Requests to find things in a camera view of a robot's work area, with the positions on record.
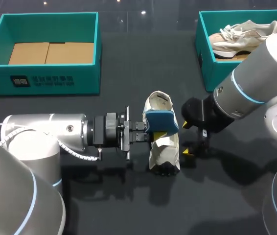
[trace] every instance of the cardboard sheet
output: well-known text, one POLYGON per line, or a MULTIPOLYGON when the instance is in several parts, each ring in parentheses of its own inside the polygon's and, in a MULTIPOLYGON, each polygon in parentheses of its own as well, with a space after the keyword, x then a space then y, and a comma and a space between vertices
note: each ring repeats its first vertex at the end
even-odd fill
POLYGON ((45 64, 49 43, 16 43, 10 65, 45 64))
POLYGON ((46 64, 92 63, 94 43, 51 43, 46 64))

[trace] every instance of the black table surface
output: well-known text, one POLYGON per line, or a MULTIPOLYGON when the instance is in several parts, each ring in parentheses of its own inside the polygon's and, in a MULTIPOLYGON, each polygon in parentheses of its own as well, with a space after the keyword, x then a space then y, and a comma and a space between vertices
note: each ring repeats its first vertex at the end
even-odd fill
MULTIPOLYGON (((0 122, 12 114, 102 115, 126 105, 131 120, 141 120, 147 97, 159 90, 172 98, 180 144, 194 141, 196 130, 181 128, 182 104, 207 95, 194 37, 192 31, 103 33, 99 96, 0 97, 0 122)), ((115 149, 104 149, 99 163, 62 156, 68 234, 265 235, 261 208, 277 170, 277 143, 266 133, 264 112, 262 107, 214 135, 208 157, 181 155, 175 177, 146 170, 145 143, 131 146, 132 166, 115 149), (75 174, 84 181, 73 181, 75 174)))

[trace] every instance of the teal bin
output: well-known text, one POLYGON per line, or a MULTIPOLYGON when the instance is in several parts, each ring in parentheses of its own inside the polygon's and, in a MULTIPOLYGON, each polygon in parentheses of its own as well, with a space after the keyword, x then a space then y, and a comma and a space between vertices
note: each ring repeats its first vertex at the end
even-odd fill
POLYGON ((99 94, 101 53, 97 12, 3 14, 0 18, 0 95, 99 94), (94 43, 93 62, 8 64, 15 43, 40 42, 94 43))
POLYGON ((195 46, 206 91, 214 88, 242 61, 216 61, 209 43, 209 35, 220 32, 225 26, 252 20, 256 24, 277 21, 277 10, 200 11, 195 46))

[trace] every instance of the cardboard box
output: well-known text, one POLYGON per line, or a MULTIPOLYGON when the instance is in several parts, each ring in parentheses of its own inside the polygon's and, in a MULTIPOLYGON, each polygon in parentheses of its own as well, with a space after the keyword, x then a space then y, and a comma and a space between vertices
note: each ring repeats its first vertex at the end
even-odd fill
POLYGON ((10 65, 45 64, 49 43, 16 43, 10 65))
POLYGON ((0 95, 99 94, 101 52, 97 12, 3 14, 0 95))
POLYGON ((46 64, 91 64, 93 52, 94 43, 50 44, 46 64))
POLYGON ((206 91, 212 92, 248 56, 240 55, 231 60, 216 59, 209 43, 209 36, 228 24, 241 24, 247 20, 252 20, 256 24, 269 24, 277 21, 277 10, 199 12, 195 46, 206 91))

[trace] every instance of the white sneaker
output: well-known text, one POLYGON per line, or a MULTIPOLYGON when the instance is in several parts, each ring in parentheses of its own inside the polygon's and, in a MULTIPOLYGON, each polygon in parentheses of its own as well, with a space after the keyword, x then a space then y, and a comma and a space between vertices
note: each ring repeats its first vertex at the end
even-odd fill
POLYGON ((277 21, 272 21, 270 24, 255 24, 248 20, 233 26, 227 25, 224 29, 220 29, 220 33, 210 35, 209 41, 213 53, 230 59, 241 51, 252 52, 274 33, 277 33, 277 21))
POLYGON ((167 130, 166 128, 168 127, 168 132, 171 132, 170 136, 167 136, 167 133, 162 133, 164 137, 151 143, 152 149, 149 154, 149 168, 161 175, 173 175, 178 173, 180 171, 179 136, 177 133, 179 128, 170 96, 160 91, 151 93, 145 103, 143 121, 148 121, 151 130, 157 129, 158 127, 154 126, 157 126, 157 124, 161 122, 162 125, 165 125, 163 130, 167 130), (171 111, 173 113, 171 116, 172 119, 169 120, 168 117, 162 118, 162 114, 160 113, 157 116, 158 123, 155 123, 155 119, 150 122, 148 120, 148 112, 152 110, 162 110, 164 111, 163 115, 166 115, 167 111, 171 111))

